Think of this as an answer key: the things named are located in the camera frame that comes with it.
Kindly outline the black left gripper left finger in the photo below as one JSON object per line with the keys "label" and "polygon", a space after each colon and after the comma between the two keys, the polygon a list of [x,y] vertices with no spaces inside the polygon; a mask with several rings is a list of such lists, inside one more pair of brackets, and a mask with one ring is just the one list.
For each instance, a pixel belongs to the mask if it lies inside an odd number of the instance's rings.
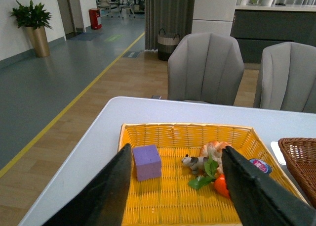
{"label": "black left gripper left finger", "polygon": [[120,226],[131,177],[131,145],[113,159],[45,226]]}

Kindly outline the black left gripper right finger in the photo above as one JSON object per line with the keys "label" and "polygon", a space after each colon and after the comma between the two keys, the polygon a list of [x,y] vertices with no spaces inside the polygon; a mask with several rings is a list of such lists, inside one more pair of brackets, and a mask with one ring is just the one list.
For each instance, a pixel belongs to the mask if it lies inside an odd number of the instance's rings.
{"label": "black left gripper right finger", "polygon": [[244,226],[314,226],[316,210],[255,167],[231,146],[222,155],[224,176]]}

